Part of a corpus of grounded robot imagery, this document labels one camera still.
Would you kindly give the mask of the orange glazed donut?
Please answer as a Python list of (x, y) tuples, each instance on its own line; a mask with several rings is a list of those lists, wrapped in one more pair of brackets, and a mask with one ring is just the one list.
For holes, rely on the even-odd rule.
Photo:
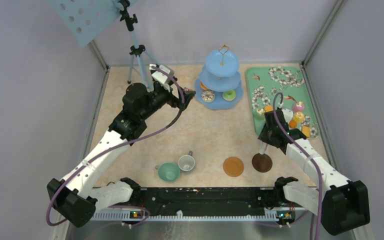
[(204, 90), (204, 91), (208, 90), (208, 88), (202, 82), (200, 82), (199, 85), (200, 85), (202, 90)]

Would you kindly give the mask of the white chocolate drizzle donut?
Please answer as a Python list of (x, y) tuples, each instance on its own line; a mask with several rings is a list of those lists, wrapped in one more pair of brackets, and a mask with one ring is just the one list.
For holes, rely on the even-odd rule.
[(210, 90), (210, 89), (207, 89), (207, 90), (204, 90), (201, 94), (201, 99), (205, 102), (205, 103), (211, 103), (215, 100), (215, 92)]

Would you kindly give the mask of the green dome cake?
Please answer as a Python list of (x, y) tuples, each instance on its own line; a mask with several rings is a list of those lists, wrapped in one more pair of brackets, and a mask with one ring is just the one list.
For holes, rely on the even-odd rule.
[(265, 120), (265, 109), (264, 108), (255, 108), (253, 110), (253, 117), (255, 120), (259, 120), (259, 121)]

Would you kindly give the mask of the blue three-tier cake stand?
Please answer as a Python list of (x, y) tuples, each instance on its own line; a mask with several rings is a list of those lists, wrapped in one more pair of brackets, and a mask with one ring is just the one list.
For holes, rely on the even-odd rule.
[[(244, 95), (239, 68), (239, 59), (236, 54), (230, 51), (229, 46), (224, 44), (219, 49), (213, 50), (205, 58), (204, 66), (194, 83), (196, 100), (211, 110), (233, 108)], [(201, 89), (200, 82), (209, 90), (214, 91), (215, 99), (213, 102), (206, 103), (202, 100), (201, 94), (204, 90)], [(236, 92), (236, 98), (233, 101), (226, 101), (222, 97), (222, 93), (229, 90)]]

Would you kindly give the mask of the green glazed donut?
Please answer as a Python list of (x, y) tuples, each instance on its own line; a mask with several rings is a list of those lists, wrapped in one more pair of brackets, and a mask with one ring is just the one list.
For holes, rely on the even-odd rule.
[(224, 91), (222, 93), (222, 98), (225, 100), (225, 101), (228, 101), (228, 102), (231, 102), (233, 100), (236, 99), (236, 91), (235, 90), (228, 90), (228, 91)]

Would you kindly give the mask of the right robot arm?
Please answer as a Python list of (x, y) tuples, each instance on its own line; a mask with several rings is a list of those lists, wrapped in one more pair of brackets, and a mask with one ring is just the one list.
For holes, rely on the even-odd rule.
[(369, 193), (360, 180), (352, 181), (330, 165), (299, 129), (290, 129), (281, 108), (264, 113), (258, 139), (266, 146), (280, 149), (316, 184), (308, 187), (294, 177), (279, 177), (273, 200), (279, 206), (296, 203), (316, 216), (320, 231), (330, 235), (367, 225), (371, 221)]

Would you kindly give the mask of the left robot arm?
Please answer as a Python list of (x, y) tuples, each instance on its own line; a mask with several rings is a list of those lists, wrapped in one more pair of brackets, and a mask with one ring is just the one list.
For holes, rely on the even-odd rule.
[[(133, 83), (122, 97), (122, 110), (114, 118), (98, 144), (68, 174), (61, 179), (51, 179), (47, 186), (49, 206), (77, 228), (88, 223), (93, 215), (117, 203), (134, 207), (140, 202), (136, 183), (123, 178), (110, 186), (95, 188), (95, 183), (110, 167), (113, 161), (134, 143), (153, 137), (170, 128), (188, 107), (196, 91), (178, 87), (174, 89), (154, 82), (154, 89), (148, 91), (144, 84)], [(143, 136), (147, 128), (146, 120), (164, 105), (177, 108), (174, 119), (162, 129)]]

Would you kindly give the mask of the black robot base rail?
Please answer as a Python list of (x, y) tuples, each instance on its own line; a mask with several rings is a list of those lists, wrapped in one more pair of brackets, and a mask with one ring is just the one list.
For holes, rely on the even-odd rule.
[(271, 187), (148, 187), (134, 190), (128, 206), (142, 207), (154, 221), (252, 221), (292, 223), (295, 203)]

